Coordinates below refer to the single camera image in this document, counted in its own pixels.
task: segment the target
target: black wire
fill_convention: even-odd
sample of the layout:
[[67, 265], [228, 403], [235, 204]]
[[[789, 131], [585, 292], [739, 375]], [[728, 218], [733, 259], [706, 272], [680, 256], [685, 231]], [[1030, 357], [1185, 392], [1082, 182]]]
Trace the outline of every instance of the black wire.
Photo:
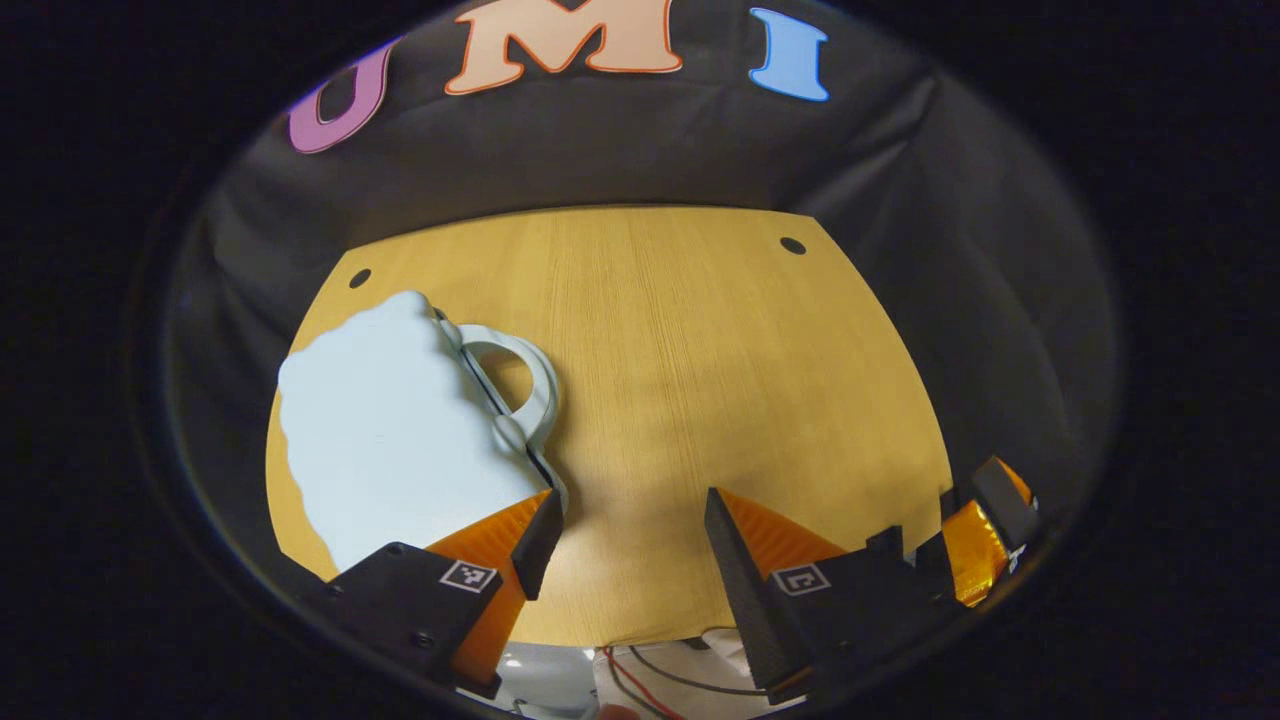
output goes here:
[[767, 691], [739, 691], [739, 689], [735, 689], [735, 688], [722, 688], [719, 685], [708, 685], [707, 683], [699, 683], [698, 680], [690, 680], [689, 678], [681, 678], [680, 675], [673, 675], [673, 674], [663, 670], [662, 667], [658, 667], [653, 662], [649, 662], [648, 660], [645, 660], [645, 657], [643, 655], [640, 655], [640, 651], [636, 650], [636, 646], [628, 644], [627, 650], [630, 650], [631, 655], [636, 656], [636, 660], [639, 660], [645, 667], [653, 670], [654, 673], [662, 675], [663, 678], [667, 678], [668, 680], [675, 680], [677, 683], [689, 685], [691, 688], [699, 688], [699, 689], [710, 691], [710, 692], [714, 692], [714, 693], [742, 694], [742, 696], [753, 696], [753, 697], [763, 697], [763, 696], [769, 694]]
[[612, 655], [612, 651], [609, 651], [608, 653], [605, 653], [605, 657], [604, 657], [608, 661], [608, 665], [609, 665], [609, 675], [613, 675], [613, 684], [617, 685], [620, 691], [622, 691], [622, 694], [630, 697], [632, 702], [635, 702], [640, 707], [644, 707], [649, 712], [653, 712], [654, 715], [657, 715], [658, 717], [660, 717], [662, 720], [667, 720], [667, 716], [663, 715], [662, 711], [659, 711], [657, 707], [654, 707], [654, 706], [649, 705], [648, 702], [645, 702], [643, 698], [640, 698], [640, 696], [637, 696], [636, 693], [628, 691], [627, 687], [622, 684], [622, 680], [618, 679], [618, 669], [613, 666], [613, 664], [616, 662], [616, 660], [613, 657], [609, 657], [609, 655]]

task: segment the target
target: white mug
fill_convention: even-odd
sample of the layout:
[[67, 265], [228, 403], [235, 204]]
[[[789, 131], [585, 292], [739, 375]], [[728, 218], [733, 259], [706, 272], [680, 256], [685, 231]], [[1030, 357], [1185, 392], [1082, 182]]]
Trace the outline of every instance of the white mug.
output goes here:
[[[508, 413], [475, 355], [529, 365]], [[285, 359], [280, 428], [289, 471], [338, 571], [388, 542], [415, 547], [548, 488], [541, 459], [559, 387], [545, 354], [484, 325], [453, 325], [402, 292]]]

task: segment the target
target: letter m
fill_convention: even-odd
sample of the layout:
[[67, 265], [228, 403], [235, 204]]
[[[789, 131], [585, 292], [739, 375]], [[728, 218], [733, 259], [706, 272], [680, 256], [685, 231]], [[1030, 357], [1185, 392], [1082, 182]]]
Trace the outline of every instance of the letter m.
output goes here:
[[507, 59], [516, 41], [549, 73], [568, 67], [595, 32], [600, 49], [586, 67], [607, 73], [669, 73], [682, 61], [671, 51], [671, 0], [588, 0], [566, 10], [553, 0], [497, 0], [462, 13], [454, 22], [471, 23], [462, 72], [444, 86], [449, 95], [466, 95], [520, 79], [525, 67]]

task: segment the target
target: wood grain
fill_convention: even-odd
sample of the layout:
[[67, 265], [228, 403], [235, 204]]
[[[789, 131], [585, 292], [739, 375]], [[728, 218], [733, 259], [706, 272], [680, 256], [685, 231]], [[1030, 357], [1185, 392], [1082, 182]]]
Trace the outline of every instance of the wood grain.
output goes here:
[[[787, 251], [792, 237], [806, 252]], [[352, 275], [371, 277], [349, 288]], [[513, 641], [599, 646], [732, 624], [703, 530], [724, 487], [845, 548], [940, 530], [951, 487], [924, 386], [849, 259], [812, 218], [724, 208], [577, 208], [468, 220], [351, 250], [293, 348], [417, 290], [457, 323], [530, 340], [563, 393], [547, 456], [567, 528]], [[508, 397], [527, 370], [485, 361]], [[282, 550], [333, 561], [302, 512], [278, 421], [266, 482]]]

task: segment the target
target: red wire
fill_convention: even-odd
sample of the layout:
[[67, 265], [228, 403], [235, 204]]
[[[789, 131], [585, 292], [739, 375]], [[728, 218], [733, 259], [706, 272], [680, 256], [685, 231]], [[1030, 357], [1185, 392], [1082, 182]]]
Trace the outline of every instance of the red wire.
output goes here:
[[644, 687], [640, 683], [640, 680], [636, 680], [636, 676], [632, 675], [631, 673], [628, 673], [626, 667], [618, 665], [618, 661], [613, 659], [613, 648], [612, 647], [605, 647], [604, 648], [604, 657], [608, 657], [609, 659], [609, 665], [612, 665], [620, 673], [622, 673], [623, 675], [626, 675], [627, 679], [631, 680], [635, 684], [635, 687], [640, 689], [640, 693], [644, 694], [649, 700], [649, 702], [652, 702], [667, 717], [669, 717], [671, 720], [685, 720], [685, 717], [682, 715], [680, 715], [675, 710], [672, 710], [672, 708], [667, 707], [666, 705], [663, 705], [662, 702], [659, 702], [658, 698], [653, 697], [653, 693], [649, 692], [649, 688]]

